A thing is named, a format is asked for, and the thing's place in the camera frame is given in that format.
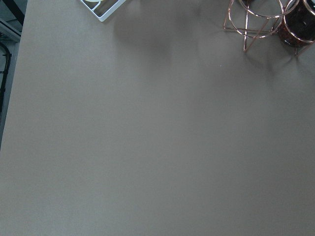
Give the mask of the dark brown glass jar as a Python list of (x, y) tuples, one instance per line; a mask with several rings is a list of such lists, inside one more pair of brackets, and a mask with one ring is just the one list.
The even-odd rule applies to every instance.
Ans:
[(291, 47), (304, 47), (315, 40), (315, 1), (294, 1), (279, 28), (279, 37)]

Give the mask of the aluminium frame rail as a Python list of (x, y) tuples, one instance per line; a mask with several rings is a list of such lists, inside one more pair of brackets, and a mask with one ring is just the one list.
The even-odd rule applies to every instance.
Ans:
[(0, 32), (16, 43), (21, 41), (22, 33), (3, 19), (0, 19)]

